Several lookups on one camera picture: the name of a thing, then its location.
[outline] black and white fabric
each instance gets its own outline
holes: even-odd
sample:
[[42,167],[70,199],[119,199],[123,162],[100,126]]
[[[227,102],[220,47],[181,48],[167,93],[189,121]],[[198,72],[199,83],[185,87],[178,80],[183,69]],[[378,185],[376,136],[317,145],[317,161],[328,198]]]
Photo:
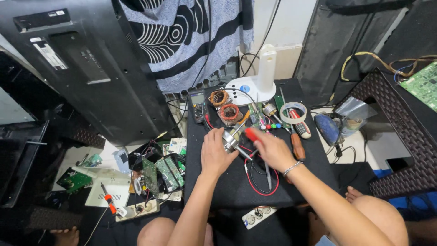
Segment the black and white fabric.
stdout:
[[162,92],[187,90],[218,70],[238,45],[253,41],[254,0],[120,0]]

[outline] sticker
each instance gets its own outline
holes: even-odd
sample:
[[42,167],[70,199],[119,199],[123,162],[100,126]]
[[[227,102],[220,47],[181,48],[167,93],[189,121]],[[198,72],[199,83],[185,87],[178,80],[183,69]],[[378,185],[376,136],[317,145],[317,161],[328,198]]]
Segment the sticker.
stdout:
[[30,41],[33,43],[33,42],[39,42],[39,41],[41,41],[41,38],[32,38],[32,39],[30,39]]
[[41,53],[41,55],[50,63],[52,67],[56,70],[67,69],[68,67],[59,59],[58,55],[53,51],[48,43],[45,43],[43,47],[38,44],[33,44],[33,46]]
[[250,87],[248,85],[242,85],[240,87],[240,90],[244,91],[245,93],[248,93],[250,91]]

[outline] knee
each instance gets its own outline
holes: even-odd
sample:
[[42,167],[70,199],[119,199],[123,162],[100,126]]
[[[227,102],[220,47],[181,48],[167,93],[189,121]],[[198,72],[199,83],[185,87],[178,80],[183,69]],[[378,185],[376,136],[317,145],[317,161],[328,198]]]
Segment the knee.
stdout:
[[169,218],[158,217],[147,223],[139,232],[138,246],[166,245],[165,239],[170,238],[176,223]]
[[408,244],[404,219],[393,205],[371,196],[357,197],[352,205],[378,226],[395,245]]

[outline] digital multimeter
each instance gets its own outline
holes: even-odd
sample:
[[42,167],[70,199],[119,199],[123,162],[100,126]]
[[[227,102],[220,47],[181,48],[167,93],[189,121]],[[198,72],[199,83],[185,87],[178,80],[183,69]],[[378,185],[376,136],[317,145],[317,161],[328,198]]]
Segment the digital multimeter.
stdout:
[[205,90],[196,90],[188,92],[188,98],[193,105],[193,116],[196,123],[203,122],[203,101],[205,100]]

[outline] silver bracelet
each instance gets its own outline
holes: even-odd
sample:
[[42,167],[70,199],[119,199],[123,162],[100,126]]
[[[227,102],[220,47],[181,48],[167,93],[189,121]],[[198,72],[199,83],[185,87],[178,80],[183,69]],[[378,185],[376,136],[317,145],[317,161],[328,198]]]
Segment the silver bracelet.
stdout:
[[287,168],[287,170],[285,170],[285,172],[284,172],[284,177],[285,177],[285,175],[287,175],[287,173],[288,173],[289,171],[293,170],[293,168],[297,167],[297,166],[298,166],[299,164],[301,164],[301,163],[302,163],[302,162],[298,161],[298,162],[296,162],[296,164],[294,164],[293,166]]

